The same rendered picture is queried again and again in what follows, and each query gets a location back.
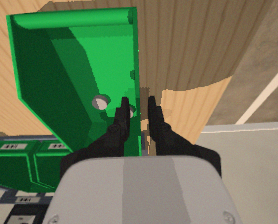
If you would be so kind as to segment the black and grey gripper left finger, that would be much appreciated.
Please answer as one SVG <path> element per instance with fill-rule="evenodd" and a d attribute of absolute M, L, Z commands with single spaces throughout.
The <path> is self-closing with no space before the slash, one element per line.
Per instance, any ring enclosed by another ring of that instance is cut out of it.
<path fill-rule="evenodd" d="M 69 153 L 61 159 L 60 181 L 68 168 L 79 161 L 90 158 L 124 157 L 124 143 L 128 140 L 129 134 L 129 98 L 122 97 L 121 107 L 116 108 L 114 122 L 108 126 L 106 133 L 92 142 L 87 148 L 84 147 Z"/>

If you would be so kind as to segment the grey metal shelf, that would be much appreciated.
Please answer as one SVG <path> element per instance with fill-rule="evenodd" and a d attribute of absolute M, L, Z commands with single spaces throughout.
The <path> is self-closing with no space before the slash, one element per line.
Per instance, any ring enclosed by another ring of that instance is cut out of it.
<path fill-rule="evenodd" d="M 0 136 L 1 141 L 14 140 L 59 140 L 55 135 L 34 135 L 34 136 Z M 141 133 L 142 156 L 148 156 L 145 150 L 145 135 Z M 50 204 L 53 196 L 45 196 L 46 193 L 37 193 L 36 196 L 16 196 L 19 190 L 0 185 L 0 190 L 5 191 L 0 198 L 0 204 Z"/>

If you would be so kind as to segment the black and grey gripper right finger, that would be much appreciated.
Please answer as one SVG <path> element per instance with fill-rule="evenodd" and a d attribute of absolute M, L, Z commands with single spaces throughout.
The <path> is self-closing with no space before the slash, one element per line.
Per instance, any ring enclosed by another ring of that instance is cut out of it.
<path fill-rule="evenodd" d="M 220 155 L 214 150 L 191 144 L 172 131 L 171 126 L 164 121 L 161 106 L 156 106 L 155 96 L 148 97 L 148 123 L 150 137 L 156 145 L 156 156 L 187 155 L 202 158 L 214 166 L 222 179 Z"/>

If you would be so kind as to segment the dark grey case with orange latches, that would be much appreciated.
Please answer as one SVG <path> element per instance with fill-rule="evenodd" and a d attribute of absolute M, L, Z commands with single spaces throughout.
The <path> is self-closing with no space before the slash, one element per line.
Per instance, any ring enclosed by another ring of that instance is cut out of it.
<path fill-rule="evenodd" d="M 50 204 L 15 204 L 3 224 L 42 224 Z"/>

